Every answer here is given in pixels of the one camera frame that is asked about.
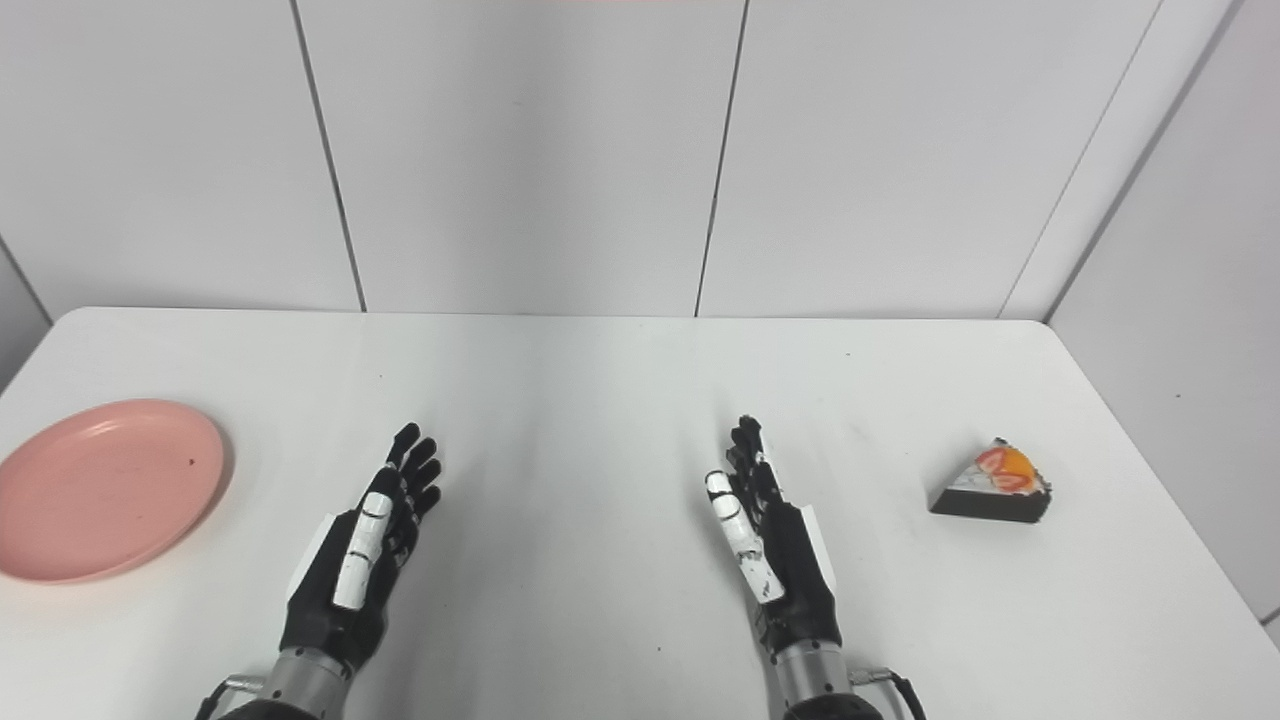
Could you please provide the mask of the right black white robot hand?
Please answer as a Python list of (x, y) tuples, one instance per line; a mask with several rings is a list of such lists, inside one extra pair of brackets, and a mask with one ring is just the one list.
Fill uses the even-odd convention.
[(730, 471), (704, 486), (716, 520), (756, 602), (758, 639), (777, 655), (794, 644), (842, 646), (835, 592), (823, 573), (804, 511), (787, 501), (762, 434), (742, 415), (730, 432)]

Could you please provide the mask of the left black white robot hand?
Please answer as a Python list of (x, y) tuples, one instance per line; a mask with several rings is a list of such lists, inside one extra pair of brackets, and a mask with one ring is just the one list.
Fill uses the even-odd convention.
[(311, 650), (355, 675), (376, 653), (387, 606), (412, 557), (422, 519), (436, 506), (442, 461), (415, 423), (394, 437), (358, 502), (330, 523), (292, 592), (282, 651)]

